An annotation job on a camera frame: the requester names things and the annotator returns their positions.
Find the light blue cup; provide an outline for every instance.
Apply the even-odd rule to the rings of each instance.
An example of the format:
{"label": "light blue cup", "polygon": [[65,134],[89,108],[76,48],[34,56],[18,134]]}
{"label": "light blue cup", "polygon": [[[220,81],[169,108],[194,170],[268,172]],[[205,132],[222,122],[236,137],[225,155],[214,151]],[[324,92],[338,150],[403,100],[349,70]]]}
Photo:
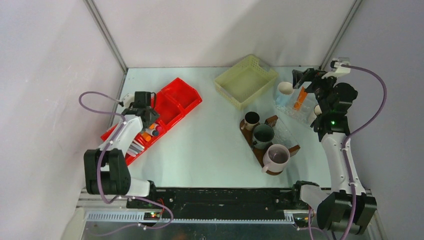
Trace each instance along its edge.
{"label": "light blue cup", "polygon": [[277,89],[275,91],[275,105],[277,107],[284,107],[292,98],[293,92],[293,84],[287,81],[282,81],[278,84]]}

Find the orange marker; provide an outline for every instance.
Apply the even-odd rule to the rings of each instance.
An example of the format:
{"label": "orange marker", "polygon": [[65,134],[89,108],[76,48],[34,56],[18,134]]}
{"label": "orange marker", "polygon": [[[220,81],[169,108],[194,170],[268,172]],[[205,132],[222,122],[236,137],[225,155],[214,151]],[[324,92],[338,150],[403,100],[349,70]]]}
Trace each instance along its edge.
{"label": "orange marker", "polygon": [[302,104],[304,103],[304,100],[306,98],[306,96],[308,95],[307,92],[305,92],[305,88],[302,87],[302,89],[300,90],[299,96],[297,97],[297,101],[294,104],[294,110],[299,111],[302,107]]}
{"label": "orange marker", "polygon": [[150,140],[152,140],[152,136],[150,136],[147,132],[143,132],[143,133],[141,134],[141,137],[142,137],[144,140],[146,140],[147,142],[148,142],[148,141],[150,141]]}

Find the white wall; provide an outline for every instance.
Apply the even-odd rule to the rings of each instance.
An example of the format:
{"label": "white wall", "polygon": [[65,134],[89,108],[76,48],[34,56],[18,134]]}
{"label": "white wall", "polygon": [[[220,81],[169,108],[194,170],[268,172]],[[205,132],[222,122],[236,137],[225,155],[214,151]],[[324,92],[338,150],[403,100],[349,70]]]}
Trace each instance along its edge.
{"label": "white wall", "polygon": [[60,239],[109,120],[78,96],[115,96],[123,73],[82,0],[1,1],[0,39],[0,238]]}
{"label": "white wall", "polygon": [[128,67],[320,65],[354,0],[96,0]]}
{"label": "white wall", "polygon": [[[335,56],[373,70],[387,84],[381,115],[352,139],[360,179],[377,199],[389,239],[422,239],[424,215],[424,2],[364,1]],[[383,91],[366,73],[343,77],[359,94],[348,114],[353,131],[378,109]]]}

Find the wooden tray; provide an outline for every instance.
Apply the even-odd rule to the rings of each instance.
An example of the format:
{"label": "wooden tray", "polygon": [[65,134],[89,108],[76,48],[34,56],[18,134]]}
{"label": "wooden tray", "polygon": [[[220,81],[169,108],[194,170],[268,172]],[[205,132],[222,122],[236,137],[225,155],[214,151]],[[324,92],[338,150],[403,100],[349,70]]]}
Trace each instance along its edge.
{"label": "wooden tray", "polygon": [[[278,116],[274,115],[272,117],[269,117],[265,120],[265,124],[274,127],[277,124],[277,120],[278,120]],[[255,127],[258,124],[256,124],[253,129],[251,131],[245,129],[242,129],[243,125],[245,124],[245,120],[241,120],[240,125],[239,125],[239,129],[241,131],[241,133],[244,136],[244,139],[246,139],[247,144],[249,144],[249,147],[252,145],[252,137],[253,137],[253,129],[255,129]],[[260,166],[263,168],[264,167],[264,155],[267,152],[268,148],[271,146],[271,144],[266,147],[265,149],[258,149],[258,148],[254,148],[252,150],[254,156],[256,157],[257,161],[259,162]],[[294,155],[296,155],[299,151],[299,149],[301,149],[301,147],[297,144],[295,146],[286,146],[288,149],[288,151],[290,152],[290,157],[293,157]],[[272,176],[276,176],[279,175],[280,173],[282,173],[283,171],[280,172],[272,172],[272,171],[266,171],[267,174],[272,175]]]}

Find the cup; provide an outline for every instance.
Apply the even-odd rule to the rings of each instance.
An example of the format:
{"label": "cup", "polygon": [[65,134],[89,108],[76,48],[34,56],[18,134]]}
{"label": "cup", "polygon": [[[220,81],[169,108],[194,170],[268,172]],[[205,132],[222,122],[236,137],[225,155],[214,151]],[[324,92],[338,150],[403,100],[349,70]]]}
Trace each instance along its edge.
{"label": "cup", "polygon": [[309,123],[309,124],[312,124],[314,121],[315,121],[315,119],[317,119],[317,116],[318,115],[320,115],[320,114],[322,114],[323,112],[321,111],[321,108],[320,108],[320,105],[316,105],[314,108],[313,108],[313,110],[312,110],[312,112],[309,114],[309,116],[307,117],[307,122]]}
{"label": "cup", "polygon": [[275,105],[278,107],[284,107],[292,98],[294,91],[292,83],[287,81],[280,82],[275,94]]}
{"label": "cup", "polygon": [[244,125],[241,127],[241,130],[246,129],[251,131],[252,128],[259,123],[259,114],[254,111],[250,111],[244,115]]}
{"label": "cup", "polygon": [[287,166],[289,160],[290,152],[287,147],[281,144],[273,144],[263,156],[262,173],[266,173],[267,171],[280,173]]}
{"label": "cup", "polygon": [[272,144],[274,138],[273,127],[267,124],[259,124],[253,129],[252,134],[252,149],[265,149]]}

